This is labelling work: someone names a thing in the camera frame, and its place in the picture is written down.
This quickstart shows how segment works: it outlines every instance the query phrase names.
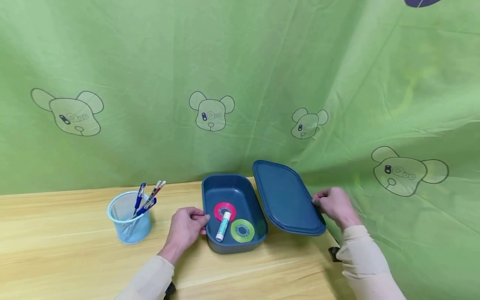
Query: blue lid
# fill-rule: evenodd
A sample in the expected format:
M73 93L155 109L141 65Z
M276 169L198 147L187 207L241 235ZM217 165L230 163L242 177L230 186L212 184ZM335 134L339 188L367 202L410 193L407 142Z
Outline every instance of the blue lid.
M273 224L303 235L319 236L325 232L325 220L294 170L264 160L255 161L252 169L265 213Z

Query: blue plastic container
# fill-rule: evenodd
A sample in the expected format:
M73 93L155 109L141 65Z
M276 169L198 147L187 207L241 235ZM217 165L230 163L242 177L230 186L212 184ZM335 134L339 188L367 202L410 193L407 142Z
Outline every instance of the blue plastic container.
M253 175L268 219L283 231L319 236L326 231L325 220L312 204L310 193L300 176L291 168L257 160ZM210 175L202 182L204 211L211 218L206 226L208 244L219 254L239 253L255 249L266 237L268 229L262 208L250 181L238 174ZM229 227L222 242L215 240L220 221L214 217L217 203L231 203L237 211L234 220L246 219L255 230L250 242L237 242Z
M267 236L268 227L250 181L238 174L217 174L206 177L202 182L204 211L210 220L206 226L210 248L219 254L247 252L255 249ZM251 241L239 243L233 239L228 224L222 242L215 240L220 221L214 217L214 207L221 202L231 203L236 209L235 219L245 219L255 228Z

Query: green fabric backdrop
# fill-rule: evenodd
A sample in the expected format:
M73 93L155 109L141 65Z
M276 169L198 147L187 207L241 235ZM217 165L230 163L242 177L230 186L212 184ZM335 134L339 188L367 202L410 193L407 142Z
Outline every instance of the green fabric backdrop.
M270 160L353 196L408 299L477 299L480 1L406 2L3 0L0 193Z

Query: green tape roll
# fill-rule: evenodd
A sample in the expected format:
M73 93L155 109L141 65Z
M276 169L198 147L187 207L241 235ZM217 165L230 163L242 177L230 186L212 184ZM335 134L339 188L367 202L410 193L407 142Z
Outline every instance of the green tape roll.
M255 236L255 228L249 221L238 219L230 226L230 234L237 242L248 243Z

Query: wooden table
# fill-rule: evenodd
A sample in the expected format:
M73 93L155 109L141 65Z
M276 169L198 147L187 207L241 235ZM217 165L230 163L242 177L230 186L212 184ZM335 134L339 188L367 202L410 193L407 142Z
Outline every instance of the wooden table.
M136 189L0 196L0 299L113 299L161 249L171 215L202 207L200 182L168 184L150 235L124 245L106 209L114 196ZM176 266L175 299L353 299L341 264L328 254L336 246L328 232L304 237L268 226L266 240L247 253L216 254L201 237Z

